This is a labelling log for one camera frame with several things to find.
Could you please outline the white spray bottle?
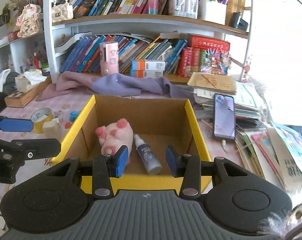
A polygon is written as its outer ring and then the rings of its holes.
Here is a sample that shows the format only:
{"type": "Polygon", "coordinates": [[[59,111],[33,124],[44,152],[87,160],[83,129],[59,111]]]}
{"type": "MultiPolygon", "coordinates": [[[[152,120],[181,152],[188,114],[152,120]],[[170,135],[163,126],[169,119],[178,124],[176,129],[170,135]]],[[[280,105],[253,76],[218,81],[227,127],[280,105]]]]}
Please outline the white spray bottle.
{"type": "Polygon", "coordinates": [[[147,144],[138,134],[134,135],[136,151],[140,156],[148,175],[158,175],[162,170],[162,165],[147,144]]]}

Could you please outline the pink plush pig toy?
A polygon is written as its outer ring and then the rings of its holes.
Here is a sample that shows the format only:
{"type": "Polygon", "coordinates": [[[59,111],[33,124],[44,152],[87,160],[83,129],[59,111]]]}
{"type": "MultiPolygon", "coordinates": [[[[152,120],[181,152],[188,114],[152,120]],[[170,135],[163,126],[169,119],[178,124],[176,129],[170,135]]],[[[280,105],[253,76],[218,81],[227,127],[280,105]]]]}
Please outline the pink plush pig toy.
{"type": "Polygon", "coordinates": [[[95,130],[95,133],[98,136],[98,141],[101,145],[102,155],[115,155],[120,147],[125,145],[128,148],[127,164],[130,163],[134,133],[130,123],[125,118],[109,124],[108,126],[98,127],[95,130]]]}

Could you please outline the yellow tape roll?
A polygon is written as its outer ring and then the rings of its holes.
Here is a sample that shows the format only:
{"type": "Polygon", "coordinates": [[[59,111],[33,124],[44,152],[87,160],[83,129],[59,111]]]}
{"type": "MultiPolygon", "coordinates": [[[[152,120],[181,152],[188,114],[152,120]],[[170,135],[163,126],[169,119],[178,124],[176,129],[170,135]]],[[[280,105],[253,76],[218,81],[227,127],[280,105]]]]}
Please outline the yellow tape roll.
{"type": "Polygon", "coordinates": [[[34,128],[32,132],[36,134],[41,134],[43,133],[44,123],[53,119],[52,110],[48,107],[38,109],[30,116],[30,119],[34,123],[34,128]]]}

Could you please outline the yellow cardboard box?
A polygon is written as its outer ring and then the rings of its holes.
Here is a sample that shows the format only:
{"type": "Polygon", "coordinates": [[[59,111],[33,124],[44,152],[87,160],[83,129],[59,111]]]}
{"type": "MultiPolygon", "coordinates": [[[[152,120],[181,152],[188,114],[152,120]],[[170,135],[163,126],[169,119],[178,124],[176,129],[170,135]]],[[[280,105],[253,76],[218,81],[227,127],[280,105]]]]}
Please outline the yellow cardboard box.
{"type": "Polygon", "coordinates": [[[72,124],[61,143],[61,152],[52,158],[56,165],[65,159],[77,157],[91,161],[103,153],[98,135],[118,135],[117,122],[127,120],[133,130],[130,161],[121,178],[111,178],[114,191],[180,190],[182,178],[172,176],[166,161],[166,148],[171,145],[178,154],[196,155],[202,161],[211,161],[192,104],[188,99],[136,99],[119,96],[93,95],[72,124]],[[161,164],[158,174],[147,173],[137,146],[149,145],[161,164]]]}

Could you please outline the white square charger block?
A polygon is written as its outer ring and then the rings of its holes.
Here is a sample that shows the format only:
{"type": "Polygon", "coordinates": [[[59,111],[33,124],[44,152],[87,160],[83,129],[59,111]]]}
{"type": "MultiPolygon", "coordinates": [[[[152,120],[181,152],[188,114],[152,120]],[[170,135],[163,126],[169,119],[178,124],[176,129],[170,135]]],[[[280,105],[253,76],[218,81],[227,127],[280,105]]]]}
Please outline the white square charger block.
{"type": "Polygon", "coordinates": [[[62,139],[62,129],[58,118],[54,118],[51,121],[46,121],[43,124],[43,133],[47,139],[62,139]]]}

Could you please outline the blue plastic bag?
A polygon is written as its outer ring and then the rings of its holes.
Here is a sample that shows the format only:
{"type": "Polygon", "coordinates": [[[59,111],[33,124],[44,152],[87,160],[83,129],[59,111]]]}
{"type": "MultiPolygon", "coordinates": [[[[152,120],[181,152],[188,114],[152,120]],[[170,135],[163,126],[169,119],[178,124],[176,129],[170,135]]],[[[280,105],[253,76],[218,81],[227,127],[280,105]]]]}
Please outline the blue plastic bag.
{"type": "Polygon", "coordinates": [[[77,119],[77,117],[79,116],[79,114],[80,114],[80,111],[72,111],[72,112],[70,112],[69,121],[70,122],[74,122],[77,119]]]}

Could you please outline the small red white box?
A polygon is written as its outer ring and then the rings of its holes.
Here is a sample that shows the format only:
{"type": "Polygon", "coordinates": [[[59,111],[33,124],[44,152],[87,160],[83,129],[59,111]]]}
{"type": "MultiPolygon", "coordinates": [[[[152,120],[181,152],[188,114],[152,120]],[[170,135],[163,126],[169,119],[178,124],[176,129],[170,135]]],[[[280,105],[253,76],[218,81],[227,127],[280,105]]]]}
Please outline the small red white box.
{"type": "Polygon", "coordinates": [[[63,122],[63,111],[54,111],[53,117],[54,119],[58,119],[59,122],[63,122]]]}

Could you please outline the white tissue pack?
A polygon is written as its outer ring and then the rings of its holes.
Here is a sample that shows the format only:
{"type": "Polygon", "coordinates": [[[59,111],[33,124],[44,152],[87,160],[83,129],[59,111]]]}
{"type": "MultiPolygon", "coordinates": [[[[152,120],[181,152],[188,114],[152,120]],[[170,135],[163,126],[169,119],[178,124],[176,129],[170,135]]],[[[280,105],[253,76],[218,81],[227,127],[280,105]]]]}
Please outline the white tissue pack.
{"type": "Polygon", "coordinates": [[[16,89],[21,93],[27,93],[46,79],[47,77],[42,75],[40,69],[29,69],[15,77],[16,89]]]}

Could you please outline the black smartphone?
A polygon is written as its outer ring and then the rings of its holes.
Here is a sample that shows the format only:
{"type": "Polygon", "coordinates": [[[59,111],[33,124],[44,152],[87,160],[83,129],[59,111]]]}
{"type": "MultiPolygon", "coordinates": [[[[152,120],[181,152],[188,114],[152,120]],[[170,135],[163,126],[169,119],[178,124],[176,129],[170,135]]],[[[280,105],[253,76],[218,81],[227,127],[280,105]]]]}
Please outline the black smartphone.
{"type": "Polygon", "coordinates": [[[223,140],[235,140],[234,98],[228,95],[214,95],[213,135],[223,140]]]}

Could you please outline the pink purple cloth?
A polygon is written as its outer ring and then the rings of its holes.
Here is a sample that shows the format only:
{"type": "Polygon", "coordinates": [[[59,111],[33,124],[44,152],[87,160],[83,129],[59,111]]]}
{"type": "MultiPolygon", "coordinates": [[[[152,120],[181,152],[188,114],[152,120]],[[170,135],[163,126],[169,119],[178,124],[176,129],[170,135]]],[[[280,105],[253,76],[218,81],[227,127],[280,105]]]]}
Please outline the pink purple cloth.
{"type": "Polygon", "coordinates": [[[36,101],[44,101],[64,94],[81,90],[87,94],[112,96],[139,96],[142,92],[168,95],[173,99],[192,100],[188,93],[170,83],[167,78],[137,78],[120,73],[107,76],[63,72],[56,83],[49,84],[37,97],[36,101]]]}

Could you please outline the orange white box lower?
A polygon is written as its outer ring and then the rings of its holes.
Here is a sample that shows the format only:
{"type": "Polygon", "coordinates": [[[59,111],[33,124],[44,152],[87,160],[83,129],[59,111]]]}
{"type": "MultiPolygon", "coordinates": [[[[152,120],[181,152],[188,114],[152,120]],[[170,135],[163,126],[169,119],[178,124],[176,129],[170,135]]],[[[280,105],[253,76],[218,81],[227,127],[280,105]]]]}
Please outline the orange white box lower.
{"type": "Polygon", "coordinates": [[[159,78],[163,77],[163,70],[131,70],[130,75],[137,78],[159,78]]]}

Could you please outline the orange white box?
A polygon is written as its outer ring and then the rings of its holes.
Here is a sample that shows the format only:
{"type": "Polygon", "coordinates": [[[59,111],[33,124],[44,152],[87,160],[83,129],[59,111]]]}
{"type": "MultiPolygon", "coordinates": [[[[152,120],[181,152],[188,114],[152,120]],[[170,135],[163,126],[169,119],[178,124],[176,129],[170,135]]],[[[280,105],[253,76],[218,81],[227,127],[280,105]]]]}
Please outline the orange white box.
{"type": "Polygon", "coordinates": [[[165,70],[166,63],[165,61],[159,60],[145,60],[145,59],[137,59],[132,60],[131,62],[131,70],[139,71],[139,70],[165,70]]]}
{"type": "Polygon", "coordinates": [[[137,78],[159,78],[163,77],[163,70],[131,70],[130,75],[137,78]]]}

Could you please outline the brown envelope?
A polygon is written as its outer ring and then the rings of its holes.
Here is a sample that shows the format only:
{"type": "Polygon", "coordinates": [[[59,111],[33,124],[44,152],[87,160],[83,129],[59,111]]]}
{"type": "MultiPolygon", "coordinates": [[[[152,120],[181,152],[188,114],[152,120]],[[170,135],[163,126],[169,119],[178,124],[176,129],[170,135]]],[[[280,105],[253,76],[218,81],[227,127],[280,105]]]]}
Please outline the brown envelope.
{"type": "Polygon", "coordinates": [[[231,76],[194,72],[187,84],[194,88],[219,90],[227,93],[236,92],[236,84],[231,76]]]}

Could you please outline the orange white box upper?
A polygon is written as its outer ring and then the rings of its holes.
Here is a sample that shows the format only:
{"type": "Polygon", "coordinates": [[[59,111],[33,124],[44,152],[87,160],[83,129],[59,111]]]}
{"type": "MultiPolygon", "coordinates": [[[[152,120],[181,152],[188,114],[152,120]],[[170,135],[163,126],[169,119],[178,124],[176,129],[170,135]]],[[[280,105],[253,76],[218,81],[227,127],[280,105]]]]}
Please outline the orange white box upper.
{"type": "Polygon", "coordinates": [[[165,61],[159,60],[145,60],[145,59],[137,59],[132,60],[131,62],[131,70],[139,71],[139,70],[165,70],[166,63],[165,61]]]}

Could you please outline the row of blue books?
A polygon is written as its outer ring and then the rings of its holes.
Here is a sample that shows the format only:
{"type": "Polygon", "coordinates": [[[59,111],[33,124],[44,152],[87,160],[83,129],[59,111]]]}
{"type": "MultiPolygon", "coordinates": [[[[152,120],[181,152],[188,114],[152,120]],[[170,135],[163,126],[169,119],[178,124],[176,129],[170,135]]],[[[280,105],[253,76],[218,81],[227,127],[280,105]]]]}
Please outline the row of blue books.
{"type": "Polygon", "coordinates": [[[105,35],[81,37],[60,67],[60,73],[67,71],[83,72],[94,53],[98,50],[99,44],[106,40],[107,36],[105,35]]]}

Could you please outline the stack of books and papers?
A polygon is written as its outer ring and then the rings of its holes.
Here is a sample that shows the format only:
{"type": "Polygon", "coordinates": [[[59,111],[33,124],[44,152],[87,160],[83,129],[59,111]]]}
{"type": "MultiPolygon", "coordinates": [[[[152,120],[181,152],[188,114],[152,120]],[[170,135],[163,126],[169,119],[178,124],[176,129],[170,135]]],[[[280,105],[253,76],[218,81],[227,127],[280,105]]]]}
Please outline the stack of books and papers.
{"type": "MultiPolygon", "coordinates": [[[[192,87],[201,107],[196,116],[208,128],[207,136],[215,138],[214,95],[232,96],[236,120],[233,142],[244,168],[287,192],[298,191],[302,187],[302,127],[267,122],[266,106],[254,84],[235,84],[235,93],[192,87]]],[[[226,140],[216,139],[227,152],[226,140]]]]}

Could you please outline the pink decorative doll figure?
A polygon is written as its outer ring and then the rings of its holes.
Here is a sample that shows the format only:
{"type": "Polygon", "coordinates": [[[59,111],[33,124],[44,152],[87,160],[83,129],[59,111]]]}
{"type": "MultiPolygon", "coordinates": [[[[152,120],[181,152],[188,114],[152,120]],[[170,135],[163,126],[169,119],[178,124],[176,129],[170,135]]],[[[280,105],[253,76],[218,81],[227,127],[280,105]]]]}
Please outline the pink decorative doll figure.
{"type": "Polygon", "coordinates": [[[16,26],[19,28],[18,38],[26,38],[39,32],[41,7],[35,4],[27,4],[20,16],[17,17],[16,26]]]}

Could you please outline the white bookshelf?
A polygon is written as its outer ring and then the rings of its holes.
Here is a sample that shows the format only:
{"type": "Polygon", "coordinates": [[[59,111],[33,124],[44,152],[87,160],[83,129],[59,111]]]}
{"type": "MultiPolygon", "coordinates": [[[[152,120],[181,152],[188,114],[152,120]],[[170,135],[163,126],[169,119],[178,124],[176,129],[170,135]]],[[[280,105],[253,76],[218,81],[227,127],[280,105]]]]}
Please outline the white bookshelf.
{"type": "Polygon", "coordinates": [[[58,51],[57,49],[73,36],[133,34],[137,37],[157,38],[164,33],[176,32],[182,38],[186,38],[188,34],[219,39],[232,35],[243,38],[245,42],[250,41],[249,32],[227,25],[179,16],[110,14],[54,23],[51,19],[51,1],[43,0],[44,30],[36,35],[3,44],[0,47],[0,65],[9,60],[13,64],[13,70],[20,72],[20,68],[26,64],[27,59],[35,52],[39,52],[47,56],[52,82],[56,82],[60,66],[67,55],[66,50],[58,51]]]}

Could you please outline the pink cylindrical device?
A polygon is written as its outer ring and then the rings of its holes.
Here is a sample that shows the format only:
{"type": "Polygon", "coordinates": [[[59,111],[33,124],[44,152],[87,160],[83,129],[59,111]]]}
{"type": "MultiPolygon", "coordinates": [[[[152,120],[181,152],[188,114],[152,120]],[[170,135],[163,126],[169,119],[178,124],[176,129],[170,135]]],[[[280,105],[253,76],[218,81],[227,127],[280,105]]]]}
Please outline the pink cylindrical device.
{"type": "Polygon", "coordinates": [[[118,73],[118,43],[102,42],[100,49],[100,71],[102,76],[118,73]]]}

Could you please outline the red dictionary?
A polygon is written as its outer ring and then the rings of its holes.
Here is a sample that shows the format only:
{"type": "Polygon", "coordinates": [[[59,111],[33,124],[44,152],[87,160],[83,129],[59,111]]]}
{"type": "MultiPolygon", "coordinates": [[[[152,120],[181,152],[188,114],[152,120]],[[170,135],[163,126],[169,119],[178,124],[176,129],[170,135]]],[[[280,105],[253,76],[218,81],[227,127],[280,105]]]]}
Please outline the red dictionary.
{"type": "Polygon", "coordinates": [[[230,43],[213,37],[188,34],[188,46],[199,49],[222,49],[229,51],[230,43]]]}

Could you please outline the cream quilted handbag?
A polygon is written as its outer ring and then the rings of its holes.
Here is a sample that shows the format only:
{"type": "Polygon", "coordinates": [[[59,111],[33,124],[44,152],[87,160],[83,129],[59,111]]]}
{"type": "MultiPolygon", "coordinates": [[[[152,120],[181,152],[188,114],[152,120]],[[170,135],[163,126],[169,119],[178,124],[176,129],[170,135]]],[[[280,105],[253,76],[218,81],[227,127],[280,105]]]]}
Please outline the cream quilted handbag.
{"type": "Polygon", "coordinates": [[[74,18],[73,5],[64,0],[63,4],[57,4],[58,0],[54,0],[54,6],[52,7],[52,22],[61,22],[72,20],[74,18]]]}

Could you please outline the white pen holder box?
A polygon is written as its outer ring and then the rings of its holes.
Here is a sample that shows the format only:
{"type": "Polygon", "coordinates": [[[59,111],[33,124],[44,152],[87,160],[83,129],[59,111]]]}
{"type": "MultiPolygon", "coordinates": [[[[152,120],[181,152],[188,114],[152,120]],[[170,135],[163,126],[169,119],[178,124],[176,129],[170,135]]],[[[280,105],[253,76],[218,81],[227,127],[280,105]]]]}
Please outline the white pen holder box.
{"type": "Polygon", "coordinates": [[[225,24],[227,5],[211,1],[199,0],[198,2],[198,19],[217,24],[225,24]]]}

